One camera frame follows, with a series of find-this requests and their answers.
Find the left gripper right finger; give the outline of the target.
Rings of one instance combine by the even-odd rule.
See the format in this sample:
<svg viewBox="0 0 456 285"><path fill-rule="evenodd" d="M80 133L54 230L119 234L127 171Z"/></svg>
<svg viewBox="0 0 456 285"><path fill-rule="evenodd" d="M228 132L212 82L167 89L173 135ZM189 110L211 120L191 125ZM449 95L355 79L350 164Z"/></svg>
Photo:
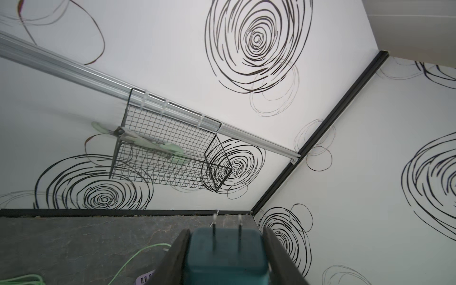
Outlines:
<svg viewBox="0 0 456 285"><path fill-rule="evenodd" d="M262 232L264 249L270 265L271 285L308 285L274 232L267 226Z"/></svg>

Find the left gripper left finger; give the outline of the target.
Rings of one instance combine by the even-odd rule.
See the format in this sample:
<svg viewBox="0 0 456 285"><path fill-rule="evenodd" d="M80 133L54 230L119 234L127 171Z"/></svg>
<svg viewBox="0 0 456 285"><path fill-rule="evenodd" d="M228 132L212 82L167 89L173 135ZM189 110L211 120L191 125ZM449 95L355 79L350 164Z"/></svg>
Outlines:
<svg viewBox="0 0 456 285"><path fill-rule="evenodd" d="M191 231L184 229L158 268L147 282L148 285L182 285L184 278L185 256L190 243Z"/></svg>

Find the purple power strip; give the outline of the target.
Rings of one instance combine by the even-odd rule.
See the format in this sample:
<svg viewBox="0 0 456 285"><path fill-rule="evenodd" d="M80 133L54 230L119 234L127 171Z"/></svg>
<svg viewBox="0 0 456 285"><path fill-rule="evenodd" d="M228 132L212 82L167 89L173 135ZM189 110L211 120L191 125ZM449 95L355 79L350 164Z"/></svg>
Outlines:
<svg viewBox="0 0 456 285"><path fill-rule="evenodd" d="M153 276L153 274L154 274L154 270L140 275L139 277L136 278L134 284L135 285L145 285L150 280L150 278Z"/></svg>

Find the teal charger plug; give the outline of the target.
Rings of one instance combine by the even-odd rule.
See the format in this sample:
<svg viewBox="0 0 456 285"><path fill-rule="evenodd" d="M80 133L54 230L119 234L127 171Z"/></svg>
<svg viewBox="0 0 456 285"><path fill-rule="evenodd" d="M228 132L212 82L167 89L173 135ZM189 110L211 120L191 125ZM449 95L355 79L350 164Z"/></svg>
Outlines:
<svg viewBox="0 0 456 285"><path fill-rule="evenodd" d="M267 285L269 265L258 230L217 225L218 214L208 228L196 229L190 237L184 260L184 285Z"/></svg>

